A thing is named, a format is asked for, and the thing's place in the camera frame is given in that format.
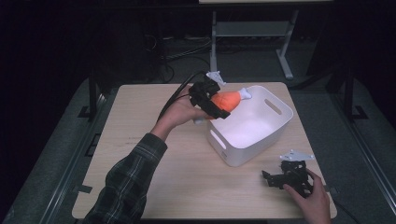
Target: person's right hand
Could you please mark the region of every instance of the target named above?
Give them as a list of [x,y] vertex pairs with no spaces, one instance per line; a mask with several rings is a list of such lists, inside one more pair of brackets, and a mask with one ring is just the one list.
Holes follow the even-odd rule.
[[204,110],[196,108],[191,104],[189,88],[186,86],[178,98],[166,109],[163,116],[157,121],[151,133],[157,135],[163,141],[176,126],[186,123],[191,119],[206,118]]
[[321,178],[306,169],[309,175],[314,180],[314,189],[311,195],[306,199],[303,198],[297,191],[289,185],[284,185],[283,188],[287,191],[293,200],[297,202],[303,211],[305,220],[310,224],[328,224],[330,219],[330,199],[329,195],[323,187]]

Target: plaid sleeve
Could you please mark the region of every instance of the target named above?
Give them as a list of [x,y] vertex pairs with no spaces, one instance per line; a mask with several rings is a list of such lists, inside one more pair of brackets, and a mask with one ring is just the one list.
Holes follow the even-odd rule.
[[147,133],[134,150],[108,172],[106,185],[83,223],[137,223],[155,169],[167,146]]

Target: orange object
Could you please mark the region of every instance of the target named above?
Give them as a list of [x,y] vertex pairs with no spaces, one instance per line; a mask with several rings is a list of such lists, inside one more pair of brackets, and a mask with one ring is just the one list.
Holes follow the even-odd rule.
[[220,109],[228,112],[233,111],[241,102],[241,94],[239,91],[218,92],[212,96],[211,101]]

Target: wrist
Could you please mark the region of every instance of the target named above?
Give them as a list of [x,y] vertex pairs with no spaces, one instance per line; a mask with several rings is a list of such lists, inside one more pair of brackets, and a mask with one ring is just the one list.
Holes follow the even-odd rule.
[[162,118],[157,121],[154,127],[151,129],[152,134],[161,138],[163,141],[166,140],[169,133],[175,128],[175,125],[172,125],[172,122]]
[[332,220],[330,218],[320,218],[316,220],[307,220],[309,224],[332,224]]

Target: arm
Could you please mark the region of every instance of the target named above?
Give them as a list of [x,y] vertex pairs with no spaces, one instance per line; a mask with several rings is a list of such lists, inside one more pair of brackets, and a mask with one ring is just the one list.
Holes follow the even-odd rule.
[[321,178],[306,169],[306,171],[314,179],[314,190],[306,199],[289,185],[283,188],[291,195],[293,200],[297,202],[303,211],[305,220],[310,224],[330,224],[330,199],[323,187]]
[[168,134],[190,119],[205,116],[204,111],[191,105],[188,96],[171,104],[151,132],[107,174],[106,185],[84,223],[138,222],[145,209],[154,171],[167,149],[164,141]]

